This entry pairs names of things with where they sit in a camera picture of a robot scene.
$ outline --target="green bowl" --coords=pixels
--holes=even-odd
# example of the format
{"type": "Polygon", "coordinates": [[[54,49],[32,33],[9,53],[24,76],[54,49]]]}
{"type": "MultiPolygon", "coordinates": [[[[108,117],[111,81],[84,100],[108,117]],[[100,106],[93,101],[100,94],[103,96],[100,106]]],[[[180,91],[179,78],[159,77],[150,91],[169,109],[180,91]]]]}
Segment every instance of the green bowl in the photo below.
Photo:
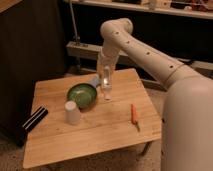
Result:
{"type": "Polygon", "coordinates": [[[67,100],[75,101],[80,109],[91,106],[97,98],[97,90],[91,84],[80,83],[71,87],[67,93],[67,100]]]}

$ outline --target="small orange object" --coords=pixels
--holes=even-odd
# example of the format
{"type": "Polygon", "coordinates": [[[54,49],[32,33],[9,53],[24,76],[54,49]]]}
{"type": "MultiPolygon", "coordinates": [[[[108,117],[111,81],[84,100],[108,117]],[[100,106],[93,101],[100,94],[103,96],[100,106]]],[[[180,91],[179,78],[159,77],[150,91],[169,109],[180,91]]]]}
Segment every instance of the small orange object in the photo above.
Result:
{"type": "Polygon", "coordinates": [[[133,104],[131,104],[131,122],[132,124],[134,124],[138,130],[138,132],[140,132],[140,126],[138,123],[138,114],[136,112],[136,108],[133,104]]]}

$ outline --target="shelf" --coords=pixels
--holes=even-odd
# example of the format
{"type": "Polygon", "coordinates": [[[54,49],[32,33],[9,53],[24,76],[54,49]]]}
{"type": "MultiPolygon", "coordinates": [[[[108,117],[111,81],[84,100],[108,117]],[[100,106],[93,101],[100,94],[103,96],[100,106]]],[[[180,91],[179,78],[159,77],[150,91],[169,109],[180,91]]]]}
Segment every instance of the shelf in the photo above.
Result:
{"type": "Polygon", "coordinates": [[[192,11],[192,10],[183,10],[183,9],[175,9],[171,7],[160,8],[156,7],[155,9],[150,9],[149,5],[137,5],[137,4],[129,4],[129,3],[119,3],[119,2],[110,2],[109,0],[72,0],[73,4],[80,5],[88,5],[88,6],[99,6],[105,8],[115,8],[122,10],[131,10],[131,11],[139,11],[139,12],[150,12],[150,13],[159,13],[159,14],[168,14],[175,16],[184,16],[184,17],[193,17],[193,18],[201,18],[201,19],[213,19],[212,12],[202,12],[202,11],[192,11]]]}

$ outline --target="table leg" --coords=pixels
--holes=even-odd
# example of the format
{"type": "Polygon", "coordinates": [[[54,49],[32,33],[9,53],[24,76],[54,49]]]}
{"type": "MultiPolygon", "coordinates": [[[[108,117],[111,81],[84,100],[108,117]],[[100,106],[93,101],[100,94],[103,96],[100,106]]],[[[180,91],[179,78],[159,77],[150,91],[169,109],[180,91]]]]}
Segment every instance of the table leg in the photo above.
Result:
{"type": "Polygon", "coordinates": [[[147,153],[147,151],[149,150],[151,144],[152,144],[152,141],[146,143],[146,145],[145,145],[143,151],[141,152],[141,155],[142,155],[142,156],[145,156],[145,155],[146,155],[146,153],[147,153]]]}

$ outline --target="black object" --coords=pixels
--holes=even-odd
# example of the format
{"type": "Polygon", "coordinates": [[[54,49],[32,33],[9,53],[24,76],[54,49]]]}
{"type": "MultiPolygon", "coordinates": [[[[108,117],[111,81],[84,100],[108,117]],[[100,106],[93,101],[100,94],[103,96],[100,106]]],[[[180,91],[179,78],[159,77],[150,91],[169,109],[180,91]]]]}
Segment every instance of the black object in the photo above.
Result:
{"type": "Polygon", "coordinates": [[[44,107],[39,107],[30,118],[22,125],[26,132],[30,132],[46,115],[48,110],[44,107]]]}
{"type": "Polygon", "coordinates": [[[141,0],[113,0],[112,2],[122,2],[122,3],[130,3],[130,4],[140,4],[141,0]]]}

